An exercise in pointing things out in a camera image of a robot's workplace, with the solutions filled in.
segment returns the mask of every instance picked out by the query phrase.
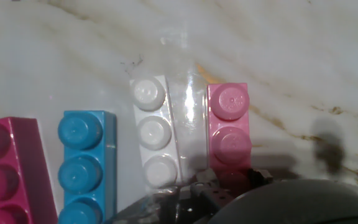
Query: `white marble countertop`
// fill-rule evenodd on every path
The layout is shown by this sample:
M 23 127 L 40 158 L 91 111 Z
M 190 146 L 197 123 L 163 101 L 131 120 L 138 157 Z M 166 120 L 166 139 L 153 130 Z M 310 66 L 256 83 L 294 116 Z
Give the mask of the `white marble countertop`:
M 57 210 L 64 110 L 118 118 L 119 210 L 145 194 L 129 79 L 166 75 L 187 177 L 208 83 L 247 82 L 252 163 L 358 185 L 358 1 L 0 1 L 0 118 L 39 120 Z

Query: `white building block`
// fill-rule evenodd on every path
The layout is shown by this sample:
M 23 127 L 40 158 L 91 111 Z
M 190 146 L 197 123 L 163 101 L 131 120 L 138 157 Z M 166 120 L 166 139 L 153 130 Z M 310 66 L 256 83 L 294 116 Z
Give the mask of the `white building block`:
M 182 182 L 167 81 L 164 76 L 131 80 L 137 135 L 150 188 Z

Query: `pink building block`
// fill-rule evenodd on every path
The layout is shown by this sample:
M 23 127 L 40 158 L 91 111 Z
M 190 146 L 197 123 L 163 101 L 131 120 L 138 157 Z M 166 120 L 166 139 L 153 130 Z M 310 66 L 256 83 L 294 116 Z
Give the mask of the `pink building block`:
M 36 119 L 0 119 L 0 223 L 57 223 Z
M 207 101 L 209 166 L 220 180 L 232 182 L 225 175 L 250 168 L 247 84 L 208 85 Z

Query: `blue building block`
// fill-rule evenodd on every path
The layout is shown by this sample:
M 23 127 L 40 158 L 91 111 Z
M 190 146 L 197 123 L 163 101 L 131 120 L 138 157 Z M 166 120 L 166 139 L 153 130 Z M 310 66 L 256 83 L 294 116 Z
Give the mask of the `blue building block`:
M 59 224 L 100 224 L 116 214 L 116 123 L 116 115 L 105 111 L 64 112 L 58 127 L 65 148 Z

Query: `plastic toy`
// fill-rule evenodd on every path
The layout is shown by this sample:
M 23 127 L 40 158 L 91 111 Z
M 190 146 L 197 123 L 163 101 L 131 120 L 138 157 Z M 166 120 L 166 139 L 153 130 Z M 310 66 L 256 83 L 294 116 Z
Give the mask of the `plastic toy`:
M 36 119 L 0 119 L 0 223 L 57 222 Z
M 100 224 L 116 214 L 116 115 L 65 111 L 58 135 L 65 161 L 58 179 L 65 191 L 59 224 Z
M 237 171 L 250 168 L 252 148 L 247 84 L 208 85 L 207 104 L 209 166 L 219 180 L 240 180 Z
M 131 80 L 131 93 L 148 186 L 180 183 L 180 161 L 165 77 Z

